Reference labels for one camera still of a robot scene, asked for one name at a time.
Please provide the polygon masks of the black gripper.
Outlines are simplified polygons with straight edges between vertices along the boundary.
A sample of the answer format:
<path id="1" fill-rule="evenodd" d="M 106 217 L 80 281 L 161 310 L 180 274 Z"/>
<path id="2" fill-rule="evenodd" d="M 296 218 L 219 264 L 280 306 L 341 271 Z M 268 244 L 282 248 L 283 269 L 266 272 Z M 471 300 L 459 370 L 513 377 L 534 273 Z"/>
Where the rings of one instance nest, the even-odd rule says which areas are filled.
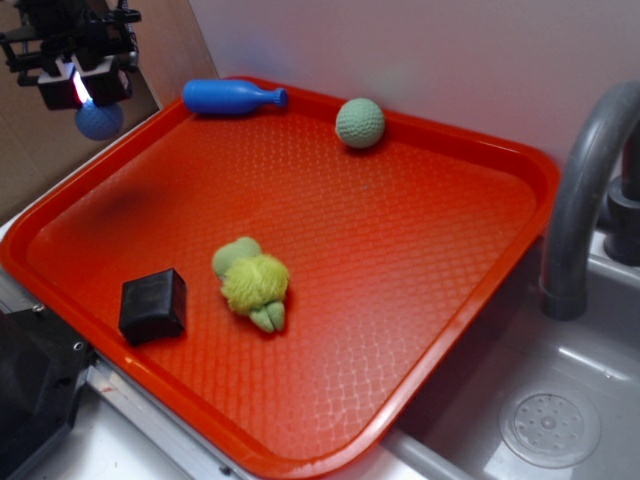
<path id="1" fill-rule="evenodd" d="M 126 1 L 102 10 L 91 1 L 14 1 L 12 5 L 20 26 L 1 34 L 6 65 L 17 75 L 18 84 L 37 84 L 49 110 L 80 108 L 75 70 L 97 106 L 132 97 L 126 72 L 138 70 L 133 25 L 141 21 L 141 13 Z M 40 73 L 38 80 L 33 71 Z"/>

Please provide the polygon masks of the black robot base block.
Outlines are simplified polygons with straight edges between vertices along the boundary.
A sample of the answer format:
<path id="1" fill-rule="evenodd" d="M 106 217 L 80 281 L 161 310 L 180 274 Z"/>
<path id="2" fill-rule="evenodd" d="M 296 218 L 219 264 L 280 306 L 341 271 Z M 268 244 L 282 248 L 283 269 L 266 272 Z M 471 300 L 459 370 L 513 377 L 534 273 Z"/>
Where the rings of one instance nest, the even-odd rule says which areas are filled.
<path id="1" fill-rule="evenodd" d="M 1 315 L 1 477 L 23 479 L 72 431 L 93 350 L 51 310 Z"/>

